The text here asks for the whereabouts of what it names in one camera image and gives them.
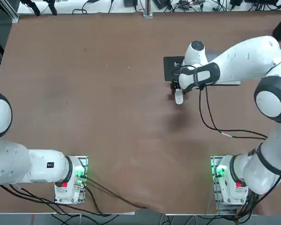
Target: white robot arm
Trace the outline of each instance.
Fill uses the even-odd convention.
[[[12,118],[11,105],[0,94],[0,137],[9,130]],[[86,181],[80,175],[86,175],[86,171],[78,157],[56,150],[28,150],[0,140],[0,185],[54,182],[56,202],[78,204],[85,201]]]
[[[254,93],[256,105],[277,124],[256,149],[222,158],[217,170],[224,204],[244,204],[248,189],[259,195],[266,193],[281,175],[281,48],[273,37],[257,37],[208,63],[204,45],[195,41],[180,65],[177,104],[182,104],[183,93],[201,85],[255,78],[262,78]]]

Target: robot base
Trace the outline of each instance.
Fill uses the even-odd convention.
[[[232,156],[211,156],[215,203],[220,215],[235,215],[248,195],[248,187],[237,188],[230,175],[231,158]]]
[[[55,184],[55,202],[61,204],[82,204],[85,203],[86,179],[80,176],[87,176],[88,156],[69,156],[72,164],[72,175],[68,183]]]

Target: green light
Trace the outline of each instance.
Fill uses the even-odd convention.
[[[219,175],[224,176],[226,169],[227,169],[227,167],[225,165],[218,165],[218,167],[216,168],[216,171]]]

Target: brown table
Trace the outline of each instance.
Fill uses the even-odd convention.
[[[93,179],[150,209],[205,213],[210,156],[247,152],[259,141],[208,130],[197,91],[176,106],[164,82],[163,57],[184,55],[193,40],[222,52],[271,34],[280,20],[277,12],[23,17],[12,27],[0,70],[0,91],[14,111],[5,139],[88,155]],[[256,85],[209,88],[218,127],[269,133],[274,123],[255,106]],[[207,118],[205,104],[203,113]],[[24,186],[53,198],[53,184]],[[135,210],[93,190],[102,211]],[[90,199],[81,207],[95,211]],[[0,189],[0,212],[51,209]],[[215,213],[214,204],[209,213]],[[257,213],[281,215],[281,185]]]

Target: floor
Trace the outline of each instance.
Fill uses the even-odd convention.
[[[12,5],[17,8],[19,5],[19,0],[12,0]],[[2,11],[0,11],[0,43],[3,47],[5,47],[8,35],[11,29],[11,19]],[[65,221],[68,219],[67,216],[58,216],[61,220]],[[108,218],[102,217],[94,217],[98,223],[102,224],[108,220]],[[125,224],[135,224],[135,225],[149,225],[149,224],[159,224],[160,223],[161,214],[156,213],[150,210],[140,210],[136,212],[135,215],[120,215],[115,220],[110,222],[110,225],[125,225]],[[186,225],[187,221],[191,218],[191,216],[175,216],[174,221],[172,221],[172,225]],[[201,219],[199,217],[193,218],[189,221],[189,225],[205,225],[208,220]],[[22,224],[22,225],[60,225],[61,222],[57,219],[53,218],[50,214],[0,214],[0,225],[9,225],[14,224]],[[68,225],[90,225],[94,224],[94,222],[90,221],[87,218],[82,218],[82,223],[80,223],[80,217],[75,217],[67,222]],[[233,222],[226,221],[223,219],[214,220],[212,225],[232,225]],[[281,225],[281,217],[265,217],[265,216],[252,216],[251,219],[246,223],[248,225]]]
[[[58,216],[61,220],[65,221],[68,219],[67,216]],[[98,218],[92,216],[99,224],[107,221],[107,218]],[[120,215],[113,221],[110,225],[158,225],[160,224],[161,214],[156,213],[150,210],[141,210],[137,212],[134,216],[132,215]],[[192,218],[191,216],[175,216],[172,225],[186,225],[188,220]],[[205,225],[209,220],[201,219],[196,217],[189,221],[188,225]],[[21,225],[61,225],[62,223],[57,219],[53,218],[51,215],[0,215],[0,225],[9,225],[14,224],[17,221],[17,224]],[[80,218],[74,217],[73,219],[67,222],[68,225],[80,225]],[[94,222],[91,222],[87,218],[82,218],[82,225],[93,225]],[[247,225],[281,225],[281,217],[261,217],[261,216],[252,216],[251,219],[246,223]],[[224,219],[214,220],[211,225],[234,225],[233,222],[226,221]]]

